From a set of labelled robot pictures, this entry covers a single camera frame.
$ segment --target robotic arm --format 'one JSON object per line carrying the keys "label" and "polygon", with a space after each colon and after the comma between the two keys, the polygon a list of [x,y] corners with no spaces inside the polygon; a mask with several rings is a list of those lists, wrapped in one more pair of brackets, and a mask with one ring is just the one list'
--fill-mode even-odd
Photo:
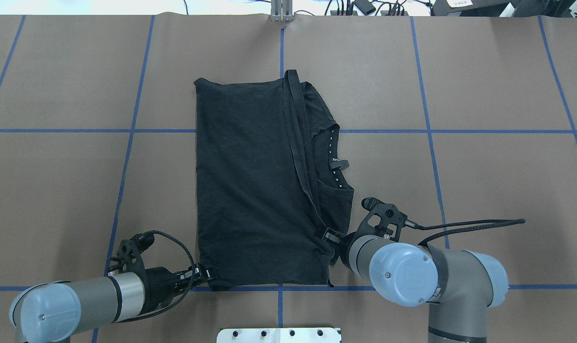
{"label": "robotic arm", "polygon": [[[364,199],[362,206],[369,215],[356,232],[345,236],[326,228],[317,236],[333,245],[344,265],[371,282],[387,300],[406,307],[428,302],[428,343],[485,343],[487,308],[501,304],[508,291],[504,268],[491,256],[439,249],[428,242],[447,234],[525,221],[480,220],[424,227],[408,220],[395,205],[376,198]],[[376,226],[369,225],[373,216],[380,218]],[[390,224],[396,229],[388,228]],[[484,225],[441,232],[418,245],[399,242],[405,226],[432,230],[467,224]],[[154,243],[154,234],[180,245],[191,267],[176,273],[164,267],[145,269],[140,254]],[[75,333],[153,317],[170,310],[193,287],[214,278],[193,261],[185,245],[164,232],[145,232],[121,241],[117,256],[110,260],[115,264],[108,267],[108,276],[41,284],[18,295],[10,308],[10,321],[16,327],[14,342],[68,343]]]}

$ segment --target white label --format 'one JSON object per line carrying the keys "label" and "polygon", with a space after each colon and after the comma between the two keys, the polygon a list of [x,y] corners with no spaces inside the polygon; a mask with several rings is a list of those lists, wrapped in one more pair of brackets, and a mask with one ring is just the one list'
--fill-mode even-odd
{"label": "white label", "polygon": [[447,3],[451,8],[472,6],[473,2],[471,0],[447,0]]}

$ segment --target fabric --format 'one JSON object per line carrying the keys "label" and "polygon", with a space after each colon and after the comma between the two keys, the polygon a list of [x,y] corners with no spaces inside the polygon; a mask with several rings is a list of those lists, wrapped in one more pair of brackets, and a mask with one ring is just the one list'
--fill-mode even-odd
{"label": "fabric", "polygon": [[334,250],[315,232],[347,231],[354,190],[330,168],[339,126],[319,93],[295,70],[271,82],[194,83],[198,243],[217,277],[210,287],[329,283]]}

